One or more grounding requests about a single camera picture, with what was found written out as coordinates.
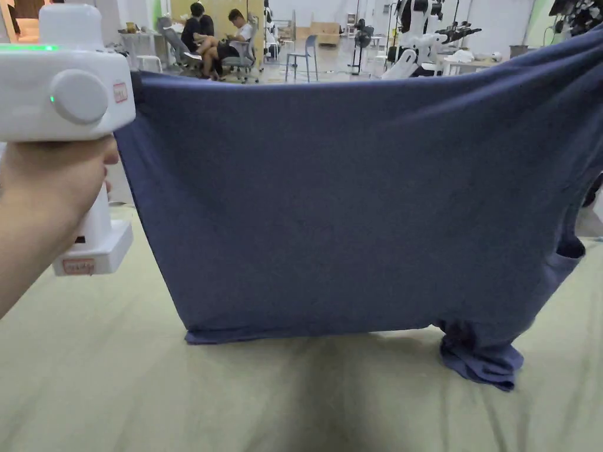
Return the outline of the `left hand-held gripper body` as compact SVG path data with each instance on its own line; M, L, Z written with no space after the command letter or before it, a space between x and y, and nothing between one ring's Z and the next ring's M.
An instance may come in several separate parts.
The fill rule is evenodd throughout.
M130 66L104 46L97 8L44 6L38 44L1 45L2 142L97 140L134 118ZM54 272L114 273L132 240L130 222L111 219L101 188L75 244L53 262Z

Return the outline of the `person's left hand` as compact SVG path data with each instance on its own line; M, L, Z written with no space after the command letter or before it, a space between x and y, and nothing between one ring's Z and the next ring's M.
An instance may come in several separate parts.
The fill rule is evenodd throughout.
M1 265L51 262L75 242L119 156L95 141L10 143L1 159Z

